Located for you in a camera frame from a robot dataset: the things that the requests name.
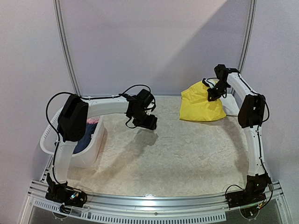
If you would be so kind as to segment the white t-shirt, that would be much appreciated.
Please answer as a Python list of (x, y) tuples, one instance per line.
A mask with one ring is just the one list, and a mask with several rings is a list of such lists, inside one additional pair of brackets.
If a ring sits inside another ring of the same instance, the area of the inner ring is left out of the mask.
[[(217, 84), (217, 80), (213, 78), (208, 79), (210, 82), (214, 83), (214, 86)], [(224, 94), (220, 97), (222, 102), (222, 107), (226, 115), (237, 117), (239, 113), (239, 107), (236, 103), (234, 96), (231, 93), (227, 93), (225, 90)]]

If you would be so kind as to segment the yellow garment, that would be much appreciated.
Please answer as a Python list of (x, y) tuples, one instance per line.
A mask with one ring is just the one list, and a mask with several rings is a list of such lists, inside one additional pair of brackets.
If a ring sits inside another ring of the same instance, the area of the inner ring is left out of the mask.
[(209, 102), (207, 87), (199, 81), (181, 92), (179, 119), (185, 121), (211, 122), (225, 118), (220, 99)]

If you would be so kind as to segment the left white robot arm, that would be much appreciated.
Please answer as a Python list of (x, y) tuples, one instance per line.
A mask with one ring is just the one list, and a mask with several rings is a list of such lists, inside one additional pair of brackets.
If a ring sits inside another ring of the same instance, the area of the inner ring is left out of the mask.
[(84, 137), (87, 119), (90, 117), (124, 113), (132, 122), (132, 128), (141, 127), (155, 130), (157, 117), (152, 114), (156, 108), (156, 99), (150, 90), (142, 89), (136, 95), (126, 92), (105, 97), (82, 97), (68, 92), (69, 96), (58, 116), (57, 126), (48, 122), (57, 134), (54, 158), (51, 170), (47, 174), (47, 183), (55, 186), (51, 194), (60, 203), (69, 199), (69, 191), (61, 185), (67, 185), (67, 172), (75, 144)]

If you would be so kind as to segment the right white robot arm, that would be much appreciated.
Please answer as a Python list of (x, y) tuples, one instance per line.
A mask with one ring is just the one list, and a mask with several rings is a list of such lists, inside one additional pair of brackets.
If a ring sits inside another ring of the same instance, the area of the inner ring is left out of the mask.
[(259, 188), (266, 188), (270, 184), (270, 177), (265, 168), (263, 158), (262, 129), (266, 100), (264, 95), (255, 92), (242, 78), (235, 68), (227, 68), (218, 64), (214, 68), (218, 82), (208, 88), (208, 101), (215, 101), (232, 87), (242, 99), (238, 113), (238, 123), (243, 129), (249, 151), (249, 170), (247, 175), (247, 189), (242, 192), (242, 200), (252, 203), (260, 195)]

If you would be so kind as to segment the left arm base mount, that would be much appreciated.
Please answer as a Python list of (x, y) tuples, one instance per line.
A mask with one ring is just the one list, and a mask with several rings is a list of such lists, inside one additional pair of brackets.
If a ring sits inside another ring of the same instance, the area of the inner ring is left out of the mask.
[(47, 174), (46, 182), (48, 184), (47, 193), (45, 199), (56, 203), (63, 204), (64, 206), (74, 206), (83, 208), (87, 202), (87, 194), (76, 188), (72, 188), (64, 184), (55, 183), (50, 174)]

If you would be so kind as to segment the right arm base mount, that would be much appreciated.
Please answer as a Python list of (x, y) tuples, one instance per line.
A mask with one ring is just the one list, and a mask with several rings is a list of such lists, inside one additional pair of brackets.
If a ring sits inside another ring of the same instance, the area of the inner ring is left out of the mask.
[[(239, 191), (231, 191), (228, 190), (231, 187), (238, 187)], [(261, 210), (264, 208), (273, 198), (274, 189), (270, 187), (270, 196), (267, 197), (266, 193), (253, 193), (249, 194), (245, 189), (241, 188), (239, 185), (233, 184), (227, 187), (225, 191), (225, 199), (228, 203), (228, 207), (235, 208), (235, 207), (250, 207), (253, 206), (257, 210)]]

